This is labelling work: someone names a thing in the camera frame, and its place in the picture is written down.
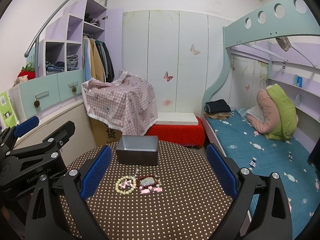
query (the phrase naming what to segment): teal bed sheet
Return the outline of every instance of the teal bed sheet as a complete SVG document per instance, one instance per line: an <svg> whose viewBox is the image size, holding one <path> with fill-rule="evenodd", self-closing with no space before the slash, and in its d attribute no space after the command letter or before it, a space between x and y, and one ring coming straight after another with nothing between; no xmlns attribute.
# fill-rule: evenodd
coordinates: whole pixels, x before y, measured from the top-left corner
<svg viewBox="0 0 320 240"><path fill-rule="evenodd" d="M292 216L293 238L303 230L320 202L316 169L307 162L309 152L294 137L289 141L268 140L249 126L237 111L226 121L206 118L227 157L257 175L277 172L284 185ZM253 215L258 195L254 195Z"/></svg>

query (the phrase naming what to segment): brown dotted tablecloth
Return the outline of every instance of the brown dotted tablecloth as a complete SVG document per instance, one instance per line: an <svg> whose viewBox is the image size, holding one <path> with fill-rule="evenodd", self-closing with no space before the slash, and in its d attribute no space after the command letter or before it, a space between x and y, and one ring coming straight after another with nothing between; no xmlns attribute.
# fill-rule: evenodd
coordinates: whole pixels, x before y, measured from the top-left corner
<svg viewBox="0 0 320 240"><path fill-rule="evenodd" d="M110 240L208 239L229 208L226 196L208 161L191 149L159 141L159 165L156 167L119 164L117 143L111 164L97 192L87 203ZM77 158L68 171L79 169L101 147ZM129 195L115 191L116 181L124 175L157 174L163 192L141 194L137 188ZM81 237L72 219L65 197L62 207L73 235Z"/></svg>

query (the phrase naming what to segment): drawer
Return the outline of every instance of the drawer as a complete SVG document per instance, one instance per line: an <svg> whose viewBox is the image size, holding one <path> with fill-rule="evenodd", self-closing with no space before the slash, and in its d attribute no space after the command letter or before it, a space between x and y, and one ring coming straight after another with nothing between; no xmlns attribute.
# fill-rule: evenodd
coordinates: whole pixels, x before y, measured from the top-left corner
<svg viewBox="0 0 320 240"><path fill-rule="evenodd" d="M60 102L57 74L35 78L20 84L21 101L26 118ZM35 108L35 98L40 106Z"/></svg>
<svg viewBox="0 0 320 240"><path fill-rule="evenodd" d="M57 75L61 101L81 94L81 84L84 82L83 69L58 73ZM77 89L76 92L72 92L73 87Z"/></svg>

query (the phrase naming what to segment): checkered cloth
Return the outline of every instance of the checkered cloth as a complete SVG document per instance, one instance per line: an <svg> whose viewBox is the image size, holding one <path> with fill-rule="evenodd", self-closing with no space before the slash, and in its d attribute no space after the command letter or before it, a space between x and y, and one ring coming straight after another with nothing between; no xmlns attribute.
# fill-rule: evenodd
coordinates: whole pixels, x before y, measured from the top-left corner
<svg viewBox="0 0 320 240"><path fill-rule="evenodd" d="M83 83L82 98L88 116L123 135L144 135L158 119L153 87L127 71L112 83Z"/></svg>

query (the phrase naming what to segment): brown folded clothes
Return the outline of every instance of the brown folded clothes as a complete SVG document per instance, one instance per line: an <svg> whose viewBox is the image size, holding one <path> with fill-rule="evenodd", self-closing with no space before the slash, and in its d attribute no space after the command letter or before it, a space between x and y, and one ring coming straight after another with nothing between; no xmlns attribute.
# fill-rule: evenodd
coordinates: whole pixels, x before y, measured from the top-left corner
<svg viewBox="0 0 320 240"><path fill-rule="evenodd" d="M220 120L227 120L231 113L216 113L216 114L208 114L204 112L205 117L209 117L211 119L220 119Z"/></svg>

